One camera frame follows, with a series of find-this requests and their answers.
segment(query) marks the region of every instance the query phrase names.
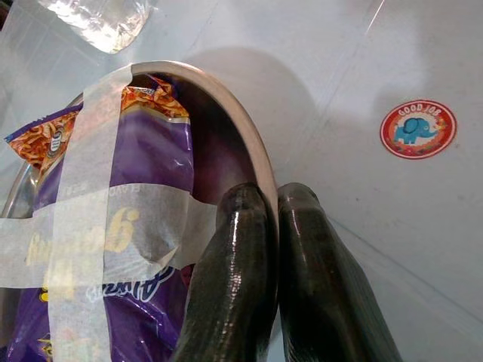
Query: round sticker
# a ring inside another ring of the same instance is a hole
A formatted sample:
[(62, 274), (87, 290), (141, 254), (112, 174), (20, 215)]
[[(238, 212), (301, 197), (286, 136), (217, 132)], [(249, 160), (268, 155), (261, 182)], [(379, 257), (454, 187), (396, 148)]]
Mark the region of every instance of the round sticker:
[(380, 126), (380, 138), (394, 155), (417, 160), (445, 149), (456, 129), (456, 118), (448, 107), (432, 100), (413, 100), (389, 112)]

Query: white tiled floor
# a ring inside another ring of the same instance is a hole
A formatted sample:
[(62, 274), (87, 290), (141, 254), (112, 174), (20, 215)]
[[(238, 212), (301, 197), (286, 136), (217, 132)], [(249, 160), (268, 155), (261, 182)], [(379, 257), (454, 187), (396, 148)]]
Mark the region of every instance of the white tiled floor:
[[(483, 3), (480, 0), (163, 0), (127, 49), (84, 43), (30, 0), (0, 33), (2, 135), (129, 62), (217, 76), (262, 135), (277, 180), (313, 187), (366, 268), (405, 360), (483, 360)], [(432, 99), (458, 120), (448, 149), (406, 161), (386, 113)], [(0, 145), (0, 204), (20, 162)], [(282, 360), (281, 336), (269, 354)]]

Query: bowl rim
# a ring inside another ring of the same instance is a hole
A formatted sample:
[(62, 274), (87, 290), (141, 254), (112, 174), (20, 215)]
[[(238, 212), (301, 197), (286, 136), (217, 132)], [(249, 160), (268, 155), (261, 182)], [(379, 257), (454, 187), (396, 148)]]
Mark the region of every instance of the bowl rim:
[[(133, 63), (131, 64), (131, 73), (133, 77), (145, 73), (169, 73), (177, 77), (185, 78), (187, 81), (201, 88), (218, 103), (232, 120), (232, 123), (235, 125), (236, 130), (247, 148), (257, 185), (269, 203), (272, 220), (275, 222), (275, 229), (278, 234), (278, 199), (272, 165), (270, 164), (268, 153), (255, 124), (236, 97), (214, 76), (186, 63), (171, 60)], [(79, 94), (68, 106), (73, 106), (81, 101), (82, 94)], [(5, 202), (2, 217), (11, 216), (17, 194), (25, 178), (28, 177), (30, 168), (29, 164), (25, 162), (19, 170), (7, 201)]]

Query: white tape strip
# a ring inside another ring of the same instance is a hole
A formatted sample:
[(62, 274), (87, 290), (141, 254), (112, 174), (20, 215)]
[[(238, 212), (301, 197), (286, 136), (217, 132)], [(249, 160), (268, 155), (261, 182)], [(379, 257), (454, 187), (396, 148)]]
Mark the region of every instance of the white tape strip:
[[(104, 301), (89, 300), (86, 292), (89, 287), (102, 288), (112, 157), (122, 90), (131, 80), (128, 66), (85, 90), (84, 107), (63, 159), (47, 270), (48, 315), (56, 362), (111, 361)], [(81, 181), (86, 187), (71, 198), (72, 187)], [(89, 235), (91, 249), (65, 253), (79, 235)]]
[[(91, 197), (80, 196), (72, 202), (89, 204)], [(45, 285), (55, 207), (44, 207), (31, 219), (0, 219), (0, 286)], [(111, 187), (103, 283), (149, 280), (166, 265), (167, 256), (168, 265), (175, 268), (197, 262), (215, 232), (216, 211), (216, 206), (170, 186), (133, 183)], [(57, 255), (98, 253), (101, 246), (91, 236), (73, 235), (69, 245), (57, 245)]]

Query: blue elephant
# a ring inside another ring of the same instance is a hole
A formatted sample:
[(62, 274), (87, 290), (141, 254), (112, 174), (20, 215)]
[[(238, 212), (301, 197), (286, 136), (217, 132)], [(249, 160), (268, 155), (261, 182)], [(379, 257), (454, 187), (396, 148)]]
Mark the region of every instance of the blue elephant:
[(405, 145), (415, 144), (416, 138), (430, 138), (438, 133), (429, 131), (429, 122), (422, 118), (408, 118), (403, 126), (395, 131), (394, 142), (403, 139)]

